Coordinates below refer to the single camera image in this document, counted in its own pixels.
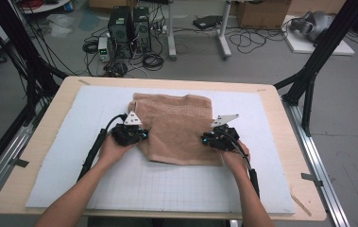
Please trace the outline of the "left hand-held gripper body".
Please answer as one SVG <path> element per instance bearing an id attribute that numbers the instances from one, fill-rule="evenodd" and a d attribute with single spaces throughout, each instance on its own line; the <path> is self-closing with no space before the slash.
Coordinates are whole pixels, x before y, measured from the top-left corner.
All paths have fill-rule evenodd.
<path id="1" fill-rule="evenodd" d="M 142 140 L 142 121 L 135 112 L 129 112 L 123 118 L 122 124 L 116 124 L 111 129 L 111 135 L 121 146 L 136 144 Z"/>

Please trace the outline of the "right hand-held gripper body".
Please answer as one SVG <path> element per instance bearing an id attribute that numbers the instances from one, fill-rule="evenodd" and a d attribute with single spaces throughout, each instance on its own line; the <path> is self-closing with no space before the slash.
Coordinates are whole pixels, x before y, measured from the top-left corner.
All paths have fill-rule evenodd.
<path id="1" fill-rule="evenodd" d="M 239 117 L 239 114 L 219 115 L 211 124 L 212 129 L 208 132 L 213 133 L 211 148 L 217 148 L 226 151 L 235 149 L 235 143 L 239 139 L 237 130 L 228 125 L 229 122 Z"/>

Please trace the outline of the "tan towel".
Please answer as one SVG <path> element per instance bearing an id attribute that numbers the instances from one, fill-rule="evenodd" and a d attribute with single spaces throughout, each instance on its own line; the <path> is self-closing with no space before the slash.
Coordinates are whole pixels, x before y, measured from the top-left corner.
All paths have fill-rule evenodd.
<path id="1" fill-rule="evenodd" d="M 138 144 L 148 161 L 181 166 L 222 166 L 220 155 L 202 144 L 213 123 L 212 101 L 205 96 L 135 93 L 128 104 L 148 130 Z"/>

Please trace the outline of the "white grid mat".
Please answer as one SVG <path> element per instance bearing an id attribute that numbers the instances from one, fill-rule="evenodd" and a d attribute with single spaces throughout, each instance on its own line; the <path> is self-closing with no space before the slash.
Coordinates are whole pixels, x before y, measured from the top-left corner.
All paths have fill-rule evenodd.
<path id="1" fill-rule="evenodd" d="M 83 86 L 41 164 L 27 207 L 47 207 L 76 181 L 99 131 L 113 127 L 128 111 L 139 89 Z M 260 198 L 270 215 L 291 216 L 296 209 L 277 144 L 257 93 L 201 90 L 212 102 L 212 117 L 232 114 L 234 127 L 251 150 Z M 146 157 L 139 147 L 113 166 L 88 205 L 95 210 L 238 214 L 239 192 L 224 166 L 179 166 Z"/>

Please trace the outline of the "white power supply unit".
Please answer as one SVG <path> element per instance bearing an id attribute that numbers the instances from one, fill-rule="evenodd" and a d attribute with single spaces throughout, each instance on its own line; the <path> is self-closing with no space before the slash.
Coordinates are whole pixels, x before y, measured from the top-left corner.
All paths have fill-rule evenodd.
<path id="1" fill-rule="evenodd" d="M 108 62 L 111 60 L 111 44 L 108 37 L 100 37 L 98 39 L 98 54 L 100 60 Z"/>

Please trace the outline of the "thin wooden stick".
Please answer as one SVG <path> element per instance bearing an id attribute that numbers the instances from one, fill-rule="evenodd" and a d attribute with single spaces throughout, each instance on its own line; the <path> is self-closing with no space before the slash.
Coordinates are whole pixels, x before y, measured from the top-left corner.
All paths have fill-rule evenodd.
<path id="1" fill-rule="evenodd" d="M 292 193 L 290 194 L 293 201 L 303 210 L 303 212 L 308 216 L 311 217 L 312 213 L 310 210 Z"/>

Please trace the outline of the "slim black computer tower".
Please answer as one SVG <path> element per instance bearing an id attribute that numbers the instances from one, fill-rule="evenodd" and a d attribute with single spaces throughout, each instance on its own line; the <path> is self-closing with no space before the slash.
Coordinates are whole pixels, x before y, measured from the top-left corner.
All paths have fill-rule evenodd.
<path id="1" fill-rule="evenodd" d="M 136 7 L 133 9 L 133 23 L 135 28 L 135 41 L 142 52 L 151 50 L 149 8 Z"/>

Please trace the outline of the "large black computer tower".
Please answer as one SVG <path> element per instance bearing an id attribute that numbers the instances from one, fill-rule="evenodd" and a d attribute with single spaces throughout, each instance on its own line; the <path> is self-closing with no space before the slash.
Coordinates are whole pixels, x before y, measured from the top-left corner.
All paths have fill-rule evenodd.
<path id="1" fill-rule="evenodd" d="M 131 57 L 130 44 L 134 39 L 134 25 L 129 6 L 115 6 L 108 22 L 111 40 L 117 44 L 115 50 L 121 58 Z"/>

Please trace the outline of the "flat black device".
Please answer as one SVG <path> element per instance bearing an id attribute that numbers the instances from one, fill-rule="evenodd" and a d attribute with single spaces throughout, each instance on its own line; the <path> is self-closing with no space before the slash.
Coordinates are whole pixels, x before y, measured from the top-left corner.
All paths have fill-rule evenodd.
<path id="1" fill-rule="evenodd" d="M 215 28 L 223 25 L 223 17 L 216 15 L 204 16 L 193 21 L 193 25 L 200 30 Z"/>

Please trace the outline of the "white floor board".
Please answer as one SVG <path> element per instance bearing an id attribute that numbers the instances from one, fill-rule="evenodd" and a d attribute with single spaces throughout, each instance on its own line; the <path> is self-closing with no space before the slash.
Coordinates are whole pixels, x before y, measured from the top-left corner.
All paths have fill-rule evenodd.
<path id="1" fill-rule="evenodd" d="M 290 49 L 294 53 L 312 54 L 315 51 L 313 44 L 298 31 L 293 31 L 289 28 L 292 19 L 294 19 L 293 15 L 286 15 L 281 28 L 281 31 L 285 33 L 285 40 Z M 344 41 L 341 41 L 333 51 L 333 54 L 335 56 L 353 56 L 354 50 Z"/>

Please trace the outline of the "clear plastic sheet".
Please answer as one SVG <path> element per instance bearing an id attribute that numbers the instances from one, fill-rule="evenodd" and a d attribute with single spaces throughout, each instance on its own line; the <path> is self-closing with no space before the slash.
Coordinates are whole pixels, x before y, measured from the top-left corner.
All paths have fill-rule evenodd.
<path id="1" fill-rule="evenodd" d="M 65 38 L 74 31 L 72 25 L 75 19 L 70 16 L 65 14 L 50 14 L 47 20 L 49 21 L 51 35 L 53 37 Z"/>

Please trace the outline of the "large cardboard box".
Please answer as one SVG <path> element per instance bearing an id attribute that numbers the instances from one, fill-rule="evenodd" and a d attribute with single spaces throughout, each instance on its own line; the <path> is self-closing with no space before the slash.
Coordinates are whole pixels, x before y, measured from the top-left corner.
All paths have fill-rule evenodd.
<path id="1" fill-rule="evenodd" d="M 240 3 L 236 19 L 239 27 L 280 29 L 292 0 L 264 0 L 262 3 Z"/>

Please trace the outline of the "grey helmet-like device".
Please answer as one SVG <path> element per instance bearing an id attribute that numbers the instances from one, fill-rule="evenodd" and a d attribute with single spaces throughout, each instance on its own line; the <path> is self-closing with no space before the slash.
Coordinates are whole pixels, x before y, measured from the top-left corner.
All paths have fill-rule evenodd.
<path id="1" fill-rule="evenodd" d="M 298 31 L 310 42 L 315 43 L 324 35 L 334 18 L 334 14 L 327 14 L 321 10 L 308 11 L 303 16 L 292 19 L 289 28 Z"/>

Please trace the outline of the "white desk frame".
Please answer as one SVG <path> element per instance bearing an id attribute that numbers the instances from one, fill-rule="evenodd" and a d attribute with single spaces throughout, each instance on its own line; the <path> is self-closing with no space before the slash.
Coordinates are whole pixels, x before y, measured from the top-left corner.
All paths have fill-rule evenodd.
<path id="1" fill-rule="evenodd" d="M 173 4 L 175 0 L 167 0 L 167 8 L 168 8 L 168 31 L 167 31 L 167 43 L 168 43 L 168 57 L 175 61 L 177 59 L 177 52 L 176 52 L 176 44 L 175 44 L 175 37 L 173 31 Z M 230 8 L 232 0 L 223 0 L 224 2 L 224 9 L 222 13 L 222 23 L 221 27 L 216 30 L 217 32 L 217 39 L 221 45 L 221 49 L 223 51 L 223 60 L 227 60 L 231 57 L 231 51 L 228 45 L 228 42 L 225 37 L 226 27 L 230 15 Z"/>

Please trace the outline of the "aluminium rail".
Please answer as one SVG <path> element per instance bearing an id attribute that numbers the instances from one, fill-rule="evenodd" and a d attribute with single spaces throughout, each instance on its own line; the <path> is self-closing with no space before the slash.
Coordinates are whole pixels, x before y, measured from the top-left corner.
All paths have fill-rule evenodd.
<path id="1" fill-rule="evenodd" d="M 33 132 L 42 120 L 49 104 L 38 105 L 33 115 L 29 114 L 27 106 L 14 119 L 0 139 L 0 183 L 14 168 L 12 159 L 20 158 L 24 148 L 31 139 Z"/>
<path id="2" fill-rule="evenodd" d="M 334 227 L 350 227 L 348 218 L 340 200 L 337 198 L 332 182 L 315 145 L 315 141 L 301 125 L 303 113 L 298 106 L 292 106 L 285 101 L 283 101 L 282 104 L 292 124 L 305 163 L 309 169 L 307 174 L 315 175 L 323 182 L 322 186 L 315 186 L 315 188 L 322 202 L 325 214 Z"/>

